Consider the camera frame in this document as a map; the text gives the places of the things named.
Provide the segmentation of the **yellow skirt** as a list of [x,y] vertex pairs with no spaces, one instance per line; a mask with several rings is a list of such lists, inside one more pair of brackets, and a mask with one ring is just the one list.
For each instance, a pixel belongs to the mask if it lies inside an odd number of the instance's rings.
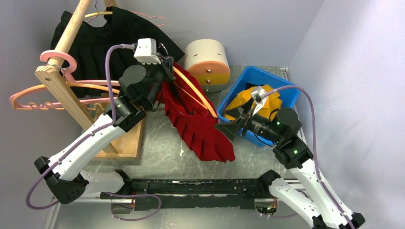
[[[243,90],[239,92],[236,98],[234,98],[233,101],[226,107],[225,111],[247,103],[252,98],[251,92],[252,91],[250,90]],[[273,120],[277,114],[276,110],[282,105],[282,100],[279,97],[279,93],[274,93],[267,97],[265,106],[259,110],[257,114],[262,117],[266,117],[269,120]]]

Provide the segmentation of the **red pleated skirt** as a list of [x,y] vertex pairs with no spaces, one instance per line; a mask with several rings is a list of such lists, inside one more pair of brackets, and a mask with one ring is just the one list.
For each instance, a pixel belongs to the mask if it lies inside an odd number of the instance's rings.
[[[176,62],[173,66],[179,69],[214,107],[204,94],[198,81]],[[174,81],[163,83],[162,92],[158,97],[162,99],[165,115],[169,118],[172,126],[177,129],[182,141],[201,161],[234,161],[232,143],[214,127],[218,123],[218,119],[213,118],[208,110],[181,90],[179,86],[199,99],[175,72],[174,76]]]

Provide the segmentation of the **orange wavy hanger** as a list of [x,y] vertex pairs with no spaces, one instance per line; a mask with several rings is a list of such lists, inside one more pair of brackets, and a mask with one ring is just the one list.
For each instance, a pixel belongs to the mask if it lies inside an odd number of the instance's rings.
[[[60,102],[51,99],[50,93],[43,84],[29,87],[11,95],[9,102],[15,110],[64,110]],[[81,98],[79,102],[84,106],[90,105],[90,107],[86,108],[87,110],[96,110],[98,108],[103,110],[104,104],[109,103],[110,100],[108,97]]]

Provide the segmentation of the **small black skirt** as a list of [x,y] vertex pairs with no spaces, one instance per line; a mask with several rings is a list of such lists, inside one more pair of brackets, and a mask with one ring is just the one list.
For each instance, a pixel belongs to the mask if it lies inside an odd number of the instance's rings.
[[259,86],[261,87],[263,85],[262,84],[256,85],[256,84],[252,84],[252,83],[246,83],[245,90],[252,91],[254,88],[259,87]]

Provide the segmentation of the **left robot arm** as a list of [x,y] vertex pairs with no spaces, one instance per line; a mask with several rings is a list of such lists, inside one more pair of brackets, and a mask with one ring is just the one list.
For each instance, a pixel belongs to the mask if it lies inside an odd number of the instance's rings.
[[154,62],[138,57],[138,64],[128,67],[119,79],[121,92],[93,126],[58,154],[40,157],[34,164],[41,178],[61,204],[68,204],[83,194],[115,193],[127,198],[132,184],[122,171],[92,173],[84,166],[106,145],[130,131],[153,109],[164,82],[171,82],[173,57],[153,56]]

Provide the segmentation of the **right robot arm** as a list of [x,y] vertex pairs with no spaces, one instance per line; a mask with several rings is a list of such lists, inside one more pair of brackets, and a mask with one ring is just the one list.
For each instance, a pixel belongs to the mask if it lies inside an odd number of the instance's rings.
[[306,191],[301,194],[281,176],[269,170],[259,177],[258,192],[286,203],[313,229],[358,229],[365,223],[361,213],[350,210],[332,190],[316,167],[315,156],[297,133],[301,122],[290,107],[277,110],[273,120],[250,115],[248,109],[232,109],[240,116],[232,122],[219,123],[215,128],[234,140],[239,130],[248,130],[274,143],[276,159],[295,176]]

